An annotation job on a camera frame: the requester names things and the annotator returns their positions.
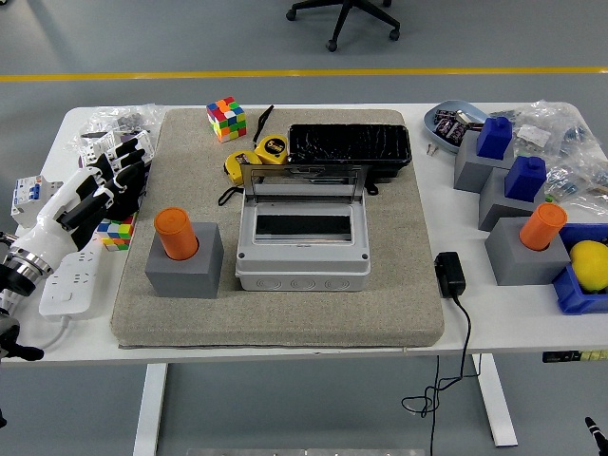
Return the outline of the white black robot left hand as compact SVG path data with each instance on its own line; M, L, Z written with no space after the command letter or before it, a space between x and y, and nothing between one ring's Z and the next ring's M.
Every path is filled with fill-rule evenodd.
M101 155L64 183L36 217L34 227L16 239L5 260L35 264L41 274L82 250L103 219L122 221L139 210L149 170L145 149L135 138Z

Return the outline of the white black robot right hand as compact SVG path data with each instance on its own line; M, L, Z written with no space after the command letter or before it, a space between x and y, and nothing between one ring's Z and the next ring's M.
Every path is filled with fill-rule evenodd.
M591 417L585 417L584 422L598 446L598 454L606 455L608 447L607 437Z

